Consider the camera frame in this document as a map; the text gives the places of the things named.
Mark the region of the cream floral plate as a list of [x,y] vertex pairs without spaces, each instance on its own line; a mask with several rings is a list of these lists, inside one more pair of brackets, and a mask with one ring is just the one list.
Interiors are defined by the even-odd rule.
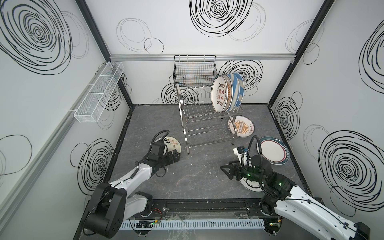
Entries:
[[163,142],[166,145],[164,150],[164,155],[166,155],[169,152],[172,153],[173,151],[176,151],[179,154],[182,152],[181,144],[177,139],[173,137],[165,137],[163,139]]

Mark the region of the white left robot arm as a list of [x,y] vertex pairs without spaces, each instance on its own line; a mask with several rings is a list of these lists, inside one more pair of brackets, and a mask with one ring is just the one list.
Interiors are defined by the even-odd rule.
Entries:
[[143,159],[135,162],[134,169],[112,183],[101,183],[96,187],[78,229],[110,239],[123,221],[136,214],[149,216],[153,209],[153,196],[136,189],[160,169],[178,162],[181,152],[181,145],[174,138],[152,143]]

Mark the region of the white plate thin green line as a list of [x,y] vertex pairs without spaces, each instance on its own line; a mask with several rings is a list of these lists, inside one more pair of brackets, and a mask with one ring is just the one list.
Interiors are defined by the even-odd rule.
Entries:
[[[237,154],[239,162],[241,164],[247,163],[247,156],[246,154]],[[252,192],[262,192],[262,189],[260,187],[260,184],[258,182],[250,181],[247,178],[240,179],[240,183],[248,190]]]

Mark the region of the red text green rim plate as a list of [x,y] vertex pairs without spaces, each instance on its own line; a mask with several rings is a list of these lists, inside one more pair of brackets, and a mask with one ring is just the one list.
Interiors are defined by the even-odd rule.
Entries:
[[224,76],[217,76],[211,88],[211,102],[218,113],[225,111],[227,102],[227,83]]

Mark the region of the large blue striped plate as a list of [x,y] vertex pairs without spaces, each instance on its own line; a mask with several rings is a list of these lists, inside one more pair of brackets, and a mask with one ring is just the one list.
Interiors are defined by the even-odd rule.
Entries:
[[240,88],[239,98],[238,98],[238,101],[236,103],[236,109],[238,109],[240,107],[240,105],[243,101],[243,97],[244,97],[244,80],[240,74],[234,73],[234,75],[237,77],[237,80],[239,83],[239,88]]

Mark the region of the small blue striped plate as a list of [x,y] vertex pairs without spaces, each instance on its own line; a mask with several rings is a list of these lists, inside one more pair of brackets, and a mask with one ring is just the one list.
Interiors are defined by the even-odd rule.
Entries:
[[235,109],[236,103],[239,98],[240,86],[239,86],[238,78],[235,74],[228,74],[228,76],[231,78],[232,89],[233,89],[232,103],[229,111],[233,111]]

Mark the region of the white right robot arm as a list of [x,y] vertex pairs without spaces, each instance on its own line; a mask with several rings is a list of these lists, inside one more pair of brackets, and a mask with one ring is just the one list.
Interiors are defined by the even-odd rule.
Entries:
[[246,163],[231,161],[221,166],[229,179],[257,182],[264,196],[260,211],[279,215],[307,230],[320,240],[368,240],[371,229],[362,222],[347,220],[308,195],[286,176],[275,172],[271,163],[255,155]]

